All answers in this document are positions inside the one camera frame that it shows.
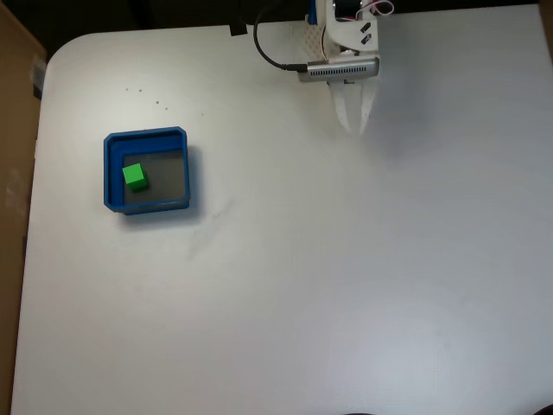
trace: blue bin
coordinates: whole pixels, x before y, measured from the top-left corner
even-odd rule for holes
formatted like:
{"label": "blue bin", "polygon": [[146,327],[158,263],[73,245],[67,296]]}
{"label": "blue bin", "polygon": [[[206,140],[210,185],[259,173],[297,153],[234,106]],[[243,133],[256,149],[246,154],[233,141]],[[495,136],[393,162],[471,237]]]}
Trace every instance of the blue bin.
{"label": "blue bin", "polygon": [[[171,170],[152,166],[172,165]],[[141,163],[151,190],[133,194],[126,188],[123,167]],[[104,204],[113,212],[146,214],[186,209],[190,202],[187,133],[180,127],[115,132],[104,140]]]}

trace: cardboard box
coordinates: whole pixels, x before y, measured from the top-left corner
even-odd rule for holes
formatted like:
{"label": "cardboard box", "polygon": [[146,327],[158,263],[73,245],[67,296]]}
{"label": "cardboard box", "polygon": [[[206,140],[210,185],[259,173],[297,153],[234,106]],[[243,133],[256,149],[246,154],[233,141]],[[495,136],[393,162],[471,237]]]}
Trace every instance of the cardboard box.
{"label": "cardboard box", "polygon": [[41,105],[34,79],[45,59],[42,45],[0,3],[0,415],[10,414]]}

